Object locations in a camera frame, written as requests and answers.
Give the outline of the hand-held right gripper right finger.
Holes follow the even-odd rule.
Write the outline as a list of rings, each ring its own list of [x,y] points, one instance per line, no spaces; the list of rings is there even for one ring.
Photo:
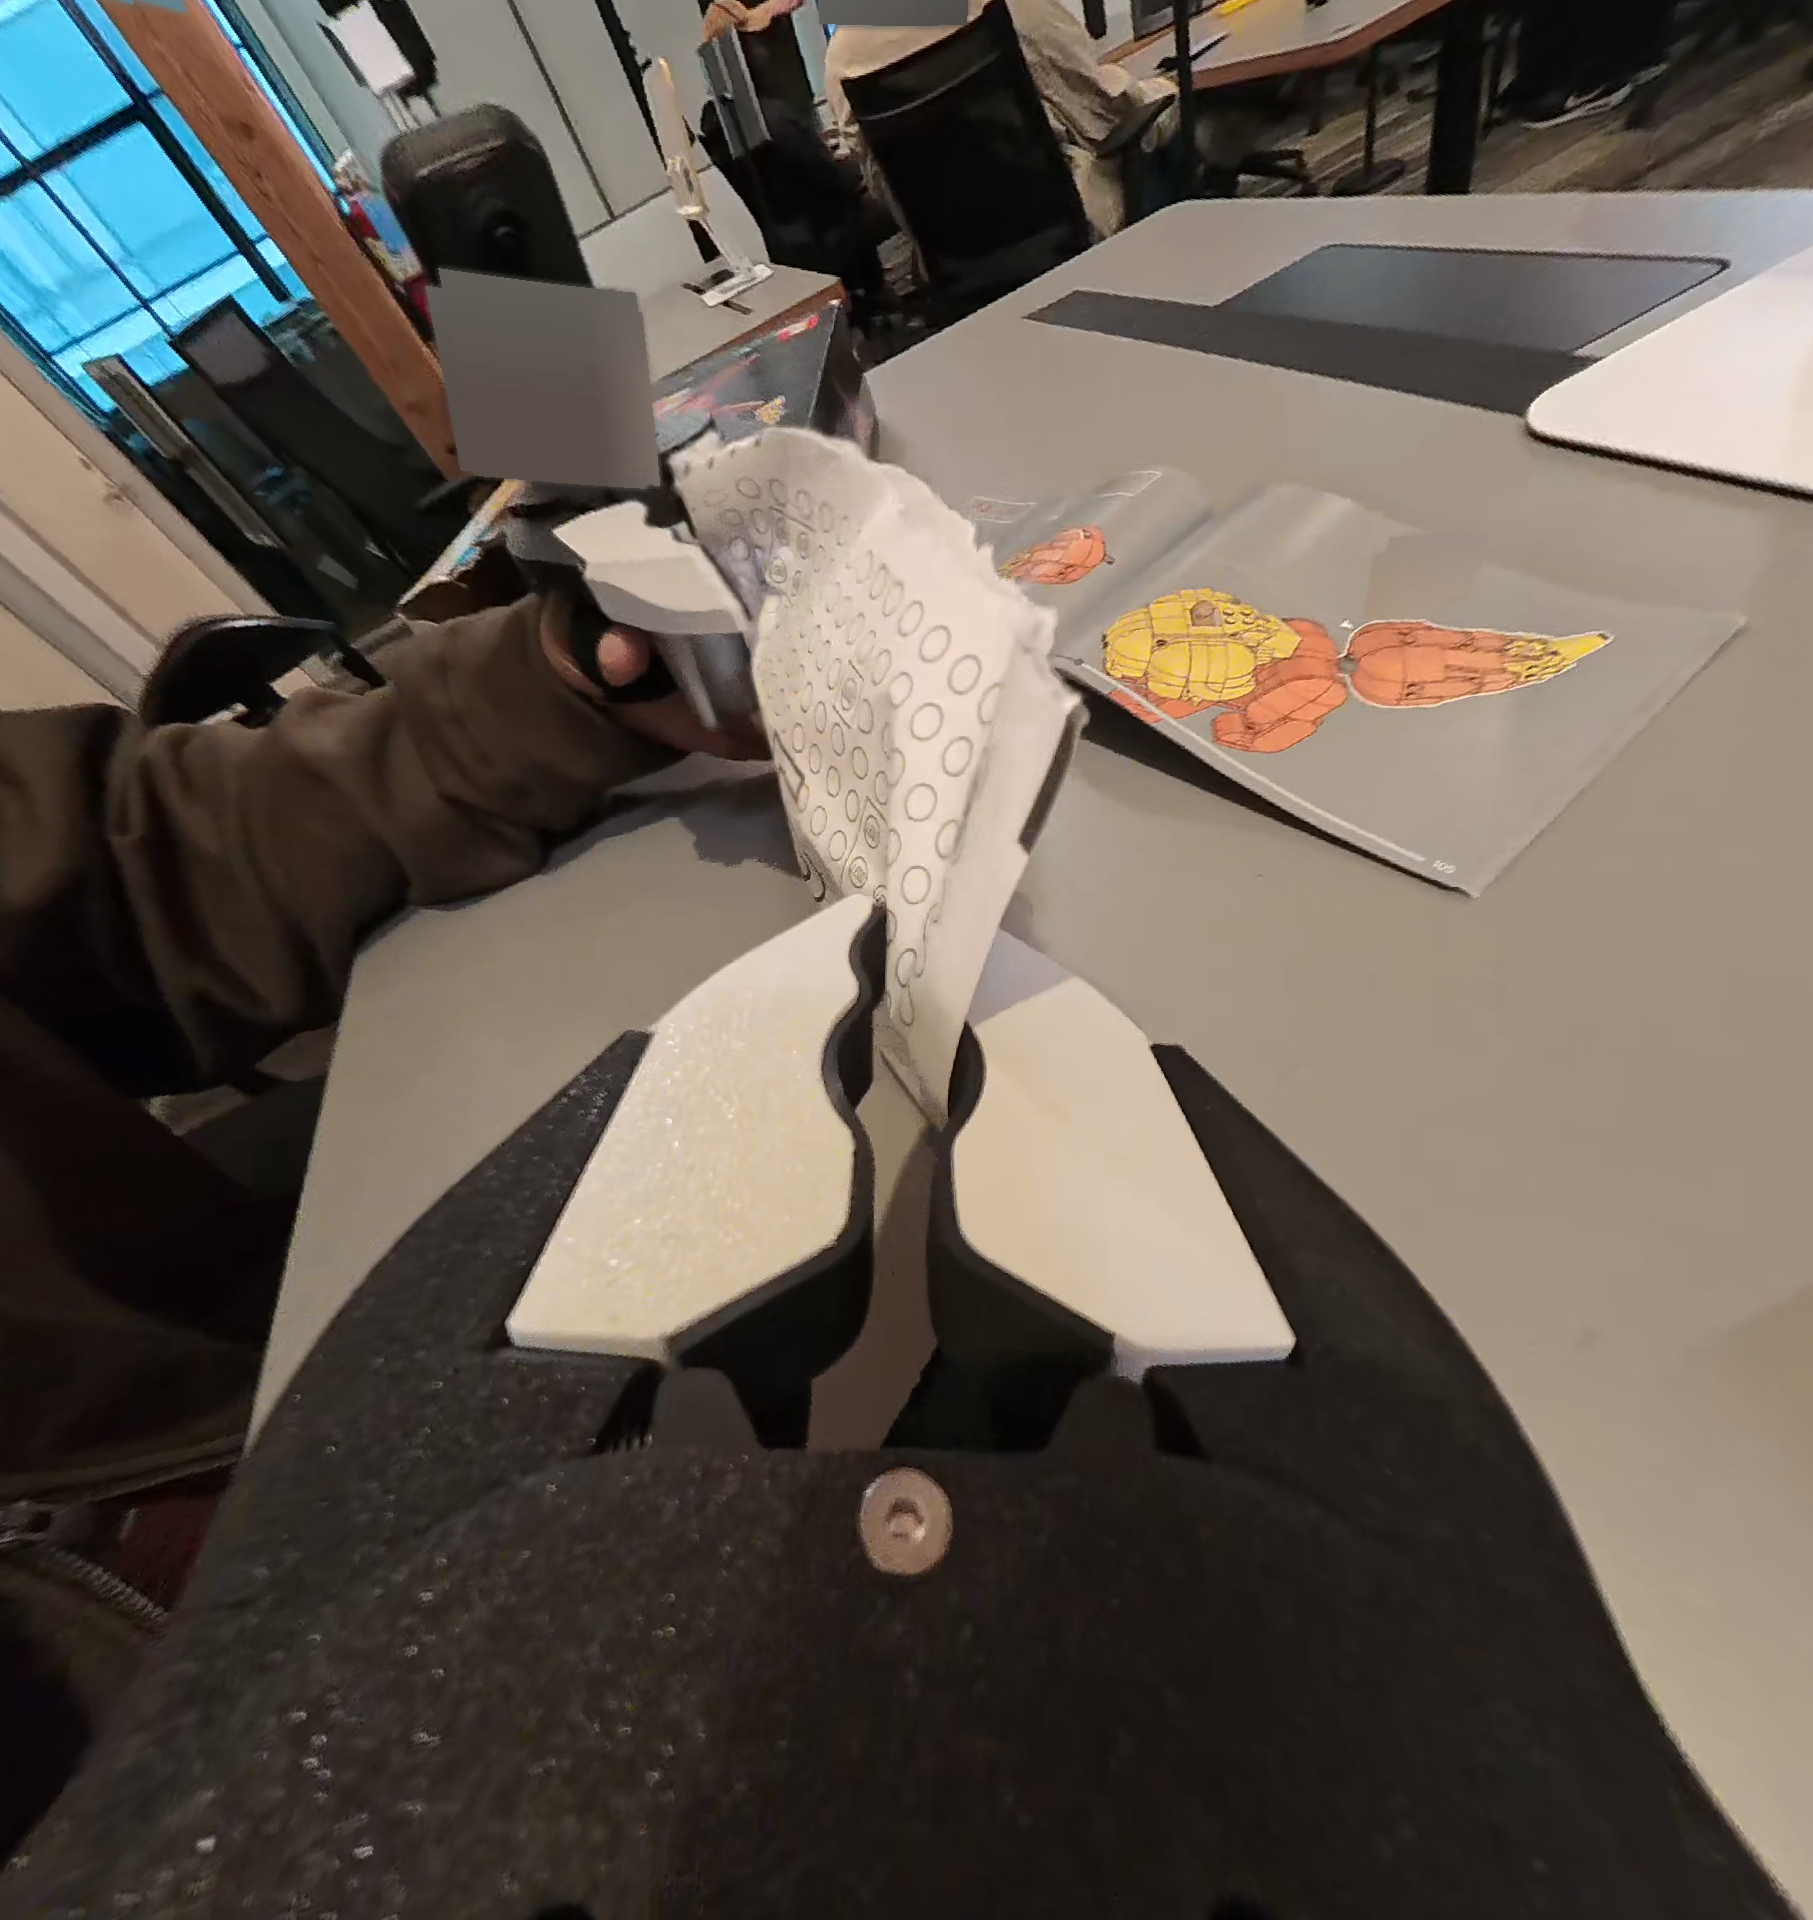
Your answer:
[[[940,1348],[982,1380],[1267,1364],[1297,1336],[1145,1031],[998,931],[926,1224]]]

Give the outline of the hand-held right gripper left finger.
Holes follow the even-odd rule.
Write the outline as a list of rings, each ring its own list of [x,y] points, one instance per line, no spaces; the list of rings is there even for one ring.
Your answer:
[[[508,1312],[514,1348],[692,1360],[853,1255],[882,961],[882,911],[848,895],[655,1024]]]

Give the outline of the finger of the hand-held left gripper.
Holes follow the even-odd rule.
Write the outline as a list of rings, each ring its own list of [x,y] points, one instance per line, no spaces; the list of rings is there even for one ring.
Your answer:
[[[553,527],[584,600],[610,623],[663,638],[748,636],[754,620],[684,527],[655,523],[640,499],[614,499]]]

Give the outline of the white circle-print paper bag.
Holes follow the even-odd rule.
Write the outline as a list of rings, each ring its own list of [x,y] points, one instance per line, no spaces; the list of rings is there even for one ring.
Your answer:
[[[956,508],[774,425],[675,455],[754,612],[752,684],[803,877],[884,911],[876,1049],[940,1124],[972,998],[1085,725],[1056,615]]]

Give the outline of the person's left forearm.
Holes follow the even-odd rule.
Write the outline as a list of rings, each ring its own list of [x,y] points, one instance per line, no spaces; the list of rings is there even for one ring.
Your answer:
[[[668,760],[553,667],[555,625],[529,595],[429,627],[258,729],[0,710],[0,1081],[223,1084],[338,1017],[391,914],[534,873]]]

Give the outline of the grey desk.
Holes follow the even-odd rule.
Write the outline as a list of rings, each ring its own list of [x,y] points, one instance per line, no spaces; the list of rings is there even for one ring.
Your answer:
[[[1227,1092],[1250,1232],[1388,1247],[1462,1334],[1690,1767],[1813,1915],[1813,503],[1565,449],[1516,414],[1155,343],[1335,245],[1725,258],[1685,316],[1813,248],[1813,189],[1217,201],[1159,213],[874,374],[938,491],[1056,494],[1169,458],[1236,503],[1298,481],[1572,588],[1746,623],[1467,899],[1180,773],[1099,722],[1014,930]],[[298,1733],[347,1733],[401,1914],[1208,1915],[1297,1901],[1206,1850],[1228,1788],[1335,1857],[1344,1703],[1284,1783],[1253,1692],[1294,1672],[1200,1593],[1292,1626],[1213,1500],[996,1477],[945,1579],[853,1541],[860,1454],[607,1452],[444,1546],[374,1547],[344,1621],[427,1629]],[[757,1483],[745,1482],[752,1468]]]

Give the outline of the person's left hand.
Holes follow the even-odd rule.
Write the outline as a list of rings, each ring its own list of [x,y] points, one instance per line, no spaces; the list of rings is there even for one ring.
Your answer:
[[[732,716],[717,728],[698,720],[672,676],[640,700],[633,688],[656,678],[653,636],[607,621],[582,600],[549,592],[538,601],[538,643],[553,676],[610,722],[672,756],[767,761],[771,746],[757,716]]]

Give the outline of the wooden pillar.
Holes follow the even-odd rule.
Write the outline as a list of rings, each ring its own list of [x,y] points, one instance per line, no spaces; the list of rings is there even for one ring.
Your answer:
[[[432,347],[389,279],[347,232],[329,182],[212,13],[198,2],[104,2],[102,12],[279,245],[438,471],[457,476]]]

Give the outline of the white tablet stand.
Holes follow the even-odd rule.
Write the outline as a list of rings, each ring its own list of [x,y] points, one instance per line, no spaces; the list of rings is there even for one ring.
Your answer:
[[[644,89],[675,204],[707,260],[705,276],[690,281],[688,290],[709,307],[743,309],[745,296],[767,281],[772,270],[732,248],[714,225],[714,210],[702,184],[692,130],[671,65],[663,58],[649,60]]]

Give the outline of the printed toy box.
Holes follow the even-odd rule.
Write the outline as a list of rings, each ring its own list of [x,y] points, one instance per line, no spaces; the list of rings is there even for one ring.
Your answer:
[[[845,300],[827,300],[714,349],[655,386],[663,453],[712,434],[722,441],[795,425],[871,453],[876,414]]]

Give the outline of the small grey side table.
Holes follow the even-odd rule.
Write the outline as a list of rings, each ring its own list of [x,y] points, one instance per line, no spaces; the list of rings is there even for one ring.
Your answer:
[[[643,342],[649,376],[661,380],[838,306],[847,300],[847,287],[835,276],[771,266],[765,279],[720,303],[707,303],[682,281],[644,294],[604,284],[590,300],[599,317],[586,322],[582,365],[592,376],[610,372],[613,377],[635,377],[633,347]]]

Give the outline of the black office chair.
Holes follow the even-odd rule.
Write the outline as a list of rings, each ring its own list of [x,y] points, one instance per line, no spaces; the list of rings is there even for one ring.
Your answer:
[[[848,76],[845,97],[918,253],[935,323],[958,322],[1093,245],[1004,4]]]
[[[410,576],[424,571],[461,523],[461,494],[386,395],[327,328],[292,313],[282,338],[223,297],[187,322],[173,347],[223,406],[306,471]]]

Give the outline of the white door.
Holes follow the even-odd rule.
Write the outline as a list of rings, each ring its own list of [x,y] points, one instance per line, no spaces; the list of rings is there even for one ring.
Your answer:
[[[130,707],[173,629],[266,609],[0,328],[0,707]]]

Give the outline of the open grey instruction booklet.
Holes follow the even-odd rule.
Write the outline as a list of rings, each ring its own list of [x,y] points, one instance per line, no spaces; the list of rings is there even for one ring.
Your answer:
[[[1340,491],[1175,466],[967,499],[1055,664],[1167,754],[1480,895],[1744,618],[1572,588]]]

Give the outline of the wooden-edged office table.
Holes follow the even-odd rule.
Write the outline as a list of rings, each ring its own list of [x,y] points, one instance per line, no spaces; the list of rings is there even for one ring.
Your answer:
[[[1344,65],[1387,39],[1438,35],[1424,192],[1473,187],[1488,77],[1488,2],[1253,2],[1200,24],[1224,43],[1191,60],[1197,87],[1242,86]]]

